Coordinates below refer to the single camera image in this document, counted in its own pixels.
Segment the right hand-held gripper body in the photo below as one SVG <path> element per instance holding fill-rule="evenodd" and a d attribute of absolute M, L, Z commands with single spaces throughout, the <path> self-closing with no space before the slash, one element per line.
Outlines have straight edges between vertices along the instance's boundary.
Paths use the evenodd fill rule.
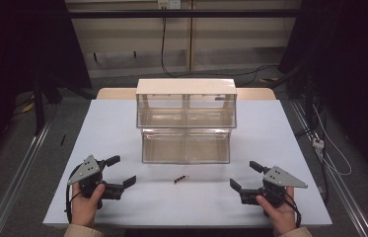
<path fill-rule="evenodd" d="M 294 177 L 280 167 L 263 167 L 262 187 L 257 190 L 241 189 L 240 198 L 242 204 L 258 205 L 257 196 L 263 196 L 273 207 L 283 205 L 286 196 L 286 188 L 307 189 L 308 185 Z"/>

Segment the black metal stand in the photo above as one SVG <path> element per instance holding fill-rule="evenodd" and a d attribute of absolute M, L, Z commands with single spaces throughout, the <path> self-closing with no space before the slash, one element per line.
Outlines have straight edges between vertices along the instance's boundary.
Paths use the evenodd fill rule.
<path fill-rule="evenodd" d="M 35 135 L 39 135 L 45 124 L 42 89 L 40 86 L 40 76 L 39 75 L 36 76 L 35 82 L 34 82 L 34 97 L 35 97 L 35 109 L 36 109 Z"/>

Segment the white wall outlet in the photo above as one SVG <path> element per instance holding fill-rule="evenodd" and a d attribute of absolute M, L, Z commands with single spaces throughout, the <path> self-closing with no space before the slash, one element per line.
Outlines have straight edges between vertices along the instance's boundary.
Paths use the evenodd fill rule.
<path fill-rule="evenodd" d="M 179 10 L 182 7 L 181 0 L 157 0 L 157 3 L 162 10 Z"/>

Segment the metal desk leg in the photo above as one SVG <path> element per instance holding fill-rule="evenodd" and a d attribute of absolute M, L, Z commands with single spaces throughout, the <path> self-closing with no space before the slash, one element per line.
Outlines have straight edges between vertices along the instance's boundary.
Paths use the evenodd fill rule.
<path fill-rule="evenodd" d="M 196 7 L 194 3 L 196 0 L 188 0 L 188 9 L 194 10 Z M 188 19 L 188 58 L 187 58 L 187 68 L 188 71 L 192 71 L 193 67 L 193 18 Z"/>

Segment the person's right hand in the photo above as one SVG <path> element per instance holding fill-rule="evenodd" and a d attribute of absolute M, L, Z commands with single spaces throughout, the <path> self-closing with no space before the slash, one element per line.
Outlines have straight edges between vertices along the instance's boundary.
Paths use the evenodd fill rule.
<path fill-rule="evenodd" d="M 273 226 L 273 232 L 276 236 L 283 235 L 296 229 L 296 212 L 284 203 L 279 208 L 274 208 L 264 197 L 257 196 L 256 200 L 262 209 L 269 215 L 269 219 Z"/>

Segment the clear acrylic display case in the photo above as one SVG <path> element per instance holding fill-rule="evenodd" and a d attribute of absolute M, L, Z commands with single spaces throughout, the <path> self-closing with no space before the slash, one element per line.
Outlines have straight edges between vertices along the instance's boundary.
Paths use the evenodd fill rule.
<path fill-rule="evenodd" d="M 142 161 L 157 164 L 228 164 L 237 127 L 232 79 L 141 79 L 136 126 Z"/>

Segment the aluminium floor rail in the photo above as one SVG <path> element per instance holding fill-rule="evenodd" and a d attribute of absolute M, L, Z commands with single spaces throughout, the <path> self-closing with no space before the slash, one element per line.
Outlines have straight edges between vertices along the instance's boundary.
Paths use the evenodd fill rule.
<path fill-rule="evenodd" d="M 0 237 L 50 237 L 59 231 L 42 224 L 51 184 L 41 181 L 38 155 L 52 128 L 36 131 L 32 120 L 13 120 L 0 143 Z"/>
<path fill-rule="evenodd" d="M 300 102 L 291 101 L 290 104 L 300 124 L 302 125 L 302 128 L 305 130 L 305 134 L 310 140 L 311 147 L 314 153 L 317 155 L 318 161 L 324 165 L 324 174 L 331 181 L 331 184 L 335 192 L 337 193 L 343 207 L 345 208 L 353 226 L 355 227 L 358 236 L 368 237 L 368 219 L 366 218 L 364 212 L 354 198 L 352 192 L 346 185 L 346 182 L 343 180 L 344 178 L 350 177 L 352 175 L 352 166 L 349 160 L 328 136 L 327 130 L 325 129 L 325 126 L 322 122 L 322 118 L 317 112 L 315 106 L 312 106 L 312 115 L 317 117 L 318 125 L 322 128 L 323 135 L 319 135 L 306 121 L 306 112 Z M 336 167 L 329 153 L 326 151 L 326 146 L 323 149 L 315 148 L 312 146 L 312 139 L 321 137 L 324 137 L 325 141 L 330 146 L 332 146 L 335 149 L 336 153 L 341 157 L 341 160 L 347 167 L 345 171 L 340 171 Z"/>

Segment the person's left hand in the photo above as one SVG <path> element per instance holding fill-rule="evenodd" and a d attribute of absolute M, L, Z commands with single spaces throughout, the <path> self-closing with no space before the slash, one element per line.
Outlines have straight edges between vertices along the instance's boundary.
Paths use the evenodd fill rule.
<path fill-rule="evenodd" d="M 98 202 L 101 199 L 105 188 L 104 184 L 98 184 L 92 195 L 89 198 L 86 198 L 83 197 L 78 183 L 75 183 L 72 186 L 72 224 L 90 228 L 94 226 Z"/>

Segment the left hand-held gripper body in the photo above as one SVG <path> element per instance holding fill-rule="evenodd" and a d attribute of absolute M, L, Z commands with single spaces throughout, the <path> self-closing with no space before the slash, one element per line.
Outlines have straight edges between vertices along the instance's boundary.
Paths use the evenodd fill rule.
<path fill-rule="evenodd" d="M 103 170 L 107 167 L 106 160 L 97 160 L 89 155 L 78 165 L 68 179 L 68 185 L 78 183 L 84 198 L 89 198 L 98 184 L 105 185 L 102 199 L 120 199 L 124 191 L 123 185 L 109 184 L 103 178 Z"/>

